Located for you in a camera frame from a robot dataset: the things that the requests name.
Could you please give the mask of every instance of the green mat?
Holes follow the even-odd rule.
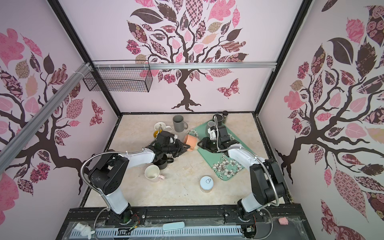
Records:
[[[187,134],[195,136],[202,140],[204,137],[207,137],[207,135],[205,134],[205,128],[207,126],[207,123],[208,121],[198,127],[189,130]],[[243,145],[244,148],[252,152],[251,149],[247,147],[229,128],[227,128],[227,131],[231,140],[236,139],[241,143],[241,145]],[[216,173],[217,177],[221,180],[227,181],[244,169],[244,167],[240,163],[230,157],[227,157],[224,153],[211,153],[200,147],[197,151],[208,163],[214,173]]]

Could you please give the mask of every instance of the wire basket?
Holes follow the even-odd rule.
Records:
[[[96,67],[83,78],[90,91],[129,91],[149,92],[152,85],[152,74],[149,64],[137,67]]]

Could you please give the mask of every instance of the aluminum rail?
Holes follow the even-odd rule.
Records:
[[[242,62],[242,63],[150,63],[150,69],[211,69],[211,68],[275,68],[276,62]],[[148,63],[112,63],[95,64],[95,68],[135,68],[148,67]]]
[[[59,104],[68,96],[69,92],[89,73],[89,63],[83,63],[71,77],[65,81],[48,102],[36,113],[21,131],[3,148],[0,155],[0,174],[11,164],[29,140],[51,116]]]

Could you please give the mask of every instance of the orange cup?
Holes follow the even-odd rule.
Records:
[[[184,143],[188,144],[190,146],[190,148],[188,148],[187,151],[193,151],[195,149],[198,149],[199,146],[197,145],[197,143],[199,141],[200,140],[197,137],[194,137],[194,136],[187,134],[184,138]]]

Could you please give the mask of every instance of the marble table surface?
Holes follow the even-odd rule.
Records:
[[[113,138],[110,149],[137,151],[153,141],[156,122],[172,124],[174,114],[124,115]],[[171,131],[184,139],[187,131],[209,121],[213,114],[183,114],[189,128],[183,132]],[[231,129],[254,153],[267,158],[264,145],[251,113],[229,114],[226,126]],[[251,192],[249,171],[243,170],[228,181],[220,180],[198,151],[186,152],[161,170],[165,180],[153,183],[144,176],[150,164],[126,170],[120,188],[131,206],[222,205],[236,204]],[[211,192],[200,190],[203,176],[214,181]],[[103,199],[91,191],[85,207],[104,207]]]

